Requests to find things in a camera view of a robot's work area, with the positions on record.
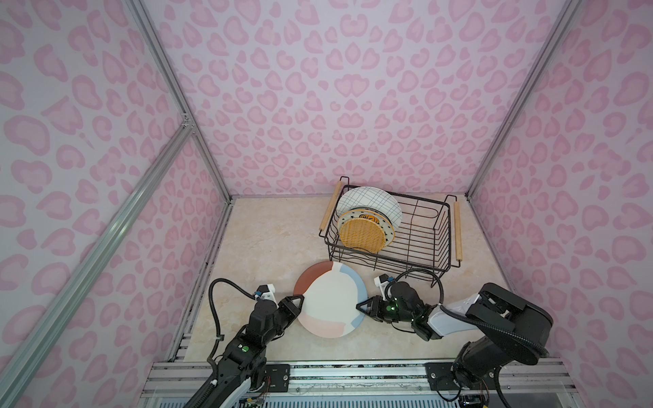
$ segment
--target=marble countertop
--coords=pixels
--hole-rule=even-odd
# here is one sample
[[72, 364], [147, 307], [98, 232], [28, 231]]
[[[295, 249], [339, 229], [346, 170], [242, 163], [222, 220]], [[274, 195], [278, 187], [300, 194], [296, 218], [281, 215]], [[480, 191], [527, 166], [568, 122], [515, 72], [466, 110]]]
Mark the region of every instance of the marble countertop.
[[[427, 196], [443, 199], [442, 195]], [[451, 268], [442, 278], [445, 304], [478, 293], [484, 283], [507, 287], [479, 225], [463, 196], [460, 213], [464, 259], [461, 268]], [[276, 298], [292, 294], [295, 281], [309, 266], [328, 260], [327, 245], [318, 236], [319, 224], [329, 197], [238, 198], [219, 250], [209, 282], [226, 277], [253, 292], [259, 285], [274, 284]], [[378, 294], [374, 277], [384, 273], [349, 262], [365, 282], [368, 296]], [[424, 302], [435, 304], [438, 288], [430, 283], [407, 280]], [[254, 302], [228, 285], [216, 285], [215, 306], [225, 341], [218, 354], [247, 323]], [[409, 328], [402, 323], [397, 327]], [[350, 334], [325, 339], [293, 323], [283, 339], [268, 346], [268, 360], [353, 360], [394, 358], [454, 358], [467, 341], [482, 337], [479, 330], [451, 334], [440, 340], [423, 341], [415, 334], [394, 330], [389, 324], [365, 318]], [[193, 325], [185, 361], [205, 361], [215, 338], [215, 326], [207, 293]]]

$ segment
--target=dish rack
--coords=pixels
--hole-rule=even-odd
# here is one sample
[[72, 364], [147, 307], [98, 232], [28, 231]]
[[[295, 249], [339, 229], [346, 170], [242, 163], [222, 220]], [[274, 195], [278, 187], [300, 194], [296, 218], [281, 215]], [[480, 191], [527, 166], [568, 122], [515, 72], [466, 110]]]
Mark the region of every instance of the dish rack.
[[[447, 195], [445, 201], [430, 200], [417, 196], [392, 193], [402, 207], [403, 219], [394, 230], [394, 241], [378, 253], [348, 248], [340, 240], [336, 206], [342, 195], [360, 187], [349, 184], [344, 176], [336, 185], [326, 213], [320, 225], [320, 237], [325, 239], [329, 260], [351, 262], [400, 274], [413, 268], [432, 270], [440, 277], [451, 267], [459, 268], [462, 261], [462, 237], [460, 233], [460, 203], [454, 195]], [[454, 203], [455, 259], [452, 263], [451, 207]], [[412, 274], [417, 279], [432, 281], [429, 274]]]

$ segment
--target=pastel plate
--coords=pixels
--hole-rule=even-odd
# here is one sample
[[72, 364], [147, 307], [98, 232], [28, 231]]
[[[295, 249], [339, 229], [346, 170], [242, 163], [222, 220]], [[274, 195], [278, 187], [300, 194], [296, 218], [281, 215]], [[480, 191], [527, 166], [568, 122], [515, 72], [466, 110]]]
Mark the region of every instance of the pastel plate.
[[319, 337], [337, 338], [351, 333], [363, 321], [356, 305], [368, 298], [363, 280], [340, 262], [317, 263], [297, 279], [294, 294], [304, 295], [299, 323]]

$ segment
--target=white plate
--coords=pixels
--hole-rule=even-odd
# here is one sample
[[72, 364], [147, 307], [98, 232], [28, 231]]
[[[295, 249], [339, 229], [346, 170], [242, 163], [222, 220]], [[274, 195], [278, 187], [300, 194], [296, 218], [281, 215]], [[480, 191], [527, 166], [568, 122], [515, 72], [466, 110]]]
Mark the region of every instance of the white plate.
[[393, 196], [384, 190], [375, 187], [357, 187], [349, 190], [340, 197], [336, 206], [336, 215], [341, 217], [344, 213], [358, 207], [367, 207], [388, 217], [394, 228], [399, 228], [402, 223], [402, 207]]
[[381, 214], [374, 211], [367, 210], [365, 208], [357, 208], [355, 210], [351, 210], [344, 213], [338, 219], [338, 231], [340, 231], [340, 228], [345, 224], [347, 220], [352, 218], [367, 218], [377, 223], [381, 227], [381, 230], [383, 230], [383, 233], [385, 234], [384, 246], [388, 246], [392, 243], [392, 241], [394, 241], [394, 228], [392, 227], [392, 224], [390, 224], [390, 221], [388, 221]]

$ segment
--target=pink leopard print wall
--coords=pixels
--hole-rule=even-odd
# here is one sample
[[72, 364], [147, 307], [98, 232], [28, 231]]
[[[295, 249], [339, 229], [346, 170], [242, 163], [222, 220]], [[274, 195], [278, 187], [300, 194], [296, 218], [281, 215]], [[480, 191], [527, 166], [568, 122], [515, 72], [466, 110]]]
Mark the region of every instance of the pink leopard print wall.
[[587, 408], [653, 403], [651, 21], [587, 3], [473, 202]]
[[17, 407], [133, 406], [170, 347], [223, 206], [188, 141]]
[[180, 124], [125, 11], [0, 5], [0, 370]]
[[227, 186], [466, 191], [562, 0], [146, 1]]

